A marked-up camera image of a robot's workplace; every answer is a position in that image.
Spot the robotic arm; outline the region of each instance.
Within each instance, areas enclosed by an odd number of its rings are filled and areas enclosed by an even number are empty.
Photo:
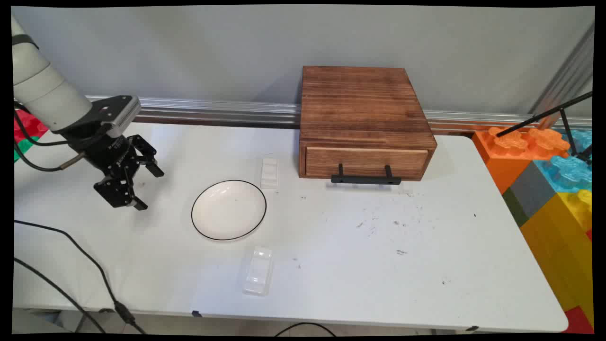
[[[90,102],[40,54],[12,14],[11,33],[14,98],[103,172],[93,187],[110,205],[147,209],[135,195],[133,177],[140,165],[155,177],[164,172],[154,158],[156,149],[143,137],[122,134],[141,110],[139,98],[124,95]]]

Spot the gray building block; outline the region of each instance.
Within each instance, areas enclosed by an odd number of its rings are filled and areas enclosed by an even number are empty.
[[[511,191],[528,218],[537,213],[556,194],[535,162],[528,164],[511,185]]]

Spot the wooden drawer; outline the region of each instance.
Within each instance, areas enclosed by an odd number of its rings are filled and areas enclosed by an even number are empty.
[[[305,66],[301,93],[300,177],[422,179],[438,144],[404,69]]]
[[[330,178],[339,173],[339,163],[346,175],[384,177],[388,164],[394,177],[420,180],[427,156],[427,150],[307,147],[305,177]]]

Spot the black border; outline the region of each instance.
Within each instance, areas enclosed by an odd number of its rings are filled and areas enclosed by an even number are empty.
[[[250,184],[250,185],[252,185],[254,188],[256,188],[256,189],[259,191],[259,193],[261,193],[261,195],[263,196],[263,201],[265,202],[265,210],[263,211],[263,216],[261,217],[261,220],[259,220],[259,223],[257,223],[257,225],[255,225],[255,227],[253,227],[253,229],[252,229],[252,230],[250,230],[250,231],[246,232],[245,234],[240,235],[240,236],[238,236],[238,237],[229,238],[229,239],[217,239],[217,238],[211,238],[211,237],[209,237],[209,236],[207,236],[207,235],[203,234],[202,232],[200,232],[200,230],[199,230],[199,229],[196,227],[196,223],[194,223],[194,222],[193,222],[193,207],[194,207],[194,206],[196,206],[196,202],[198,201],[198,199],[200,198],[200,196],[201,196],[202,194],[204,194],[204,192],[206,192],[206,191],[207,191],[207,190],[209,190],[211,187],[214,187],[214,186],[216,186],[216,185],[218,185],[218,184],[220,184],[220,183],[225,183],[225,182],[229,182],[229,181],[240,181],[240,182],[243,182],[243,183]],[[239,238],[242,238],[242,237],[246,236],[247,234],[249,234],[249,233],[253,232],[253,231],[254,231],[254,230],[257,228],[257,227],[259,227],[259,225],[261,225],[261,223],[263,222],[263,218],[265,218],[265,213],[267,213],[267,199],[265,198],[265,194],[263,194],[263,191],[262,191],[260,188],[258,188],[258,187],[257,187],[255,184],[253,184],[253,183],[249,183],[248,181],[244,181],[244,180],[223,180],[223,181],[219,181],[219,182],[217,182],[217,183],[215,183],[215,184],[210,185],[209,187],[207,187],[205,190],[203,190],[203,191],[202,191],[202,193],[200,193],[200,194],[199,194],[199,195],[196,197],[196,200],[194,200],[194,201],[193,201],[193,204],[192,204],[192,206],[191,206],[191,214],[190,214],[190,218],[191,218],[191,223],[192,223],[193,227],[196,229],[196,231],[197,231],[198,233],[200,233],[200,234],[201,234],[201,235],[203,235],[204,237],[206,237],[206,238],[208,238],[208,239],[211,239],[211,240],[220,240],[220,241],[226,241],[226,240],[234,240],[234,239],[239,239]]]

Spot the drawer handle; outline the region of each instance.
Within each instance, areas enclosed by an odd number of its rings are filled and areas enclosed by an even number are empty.
[[[357,175],[343,175],[343,164],[339,163],[339,175],[332,175],[332,183],[360,183],[360,184],[394,184],[402,182],[402,178],[391,176],[391,167],[385,165],[386,177],[360,177]]]

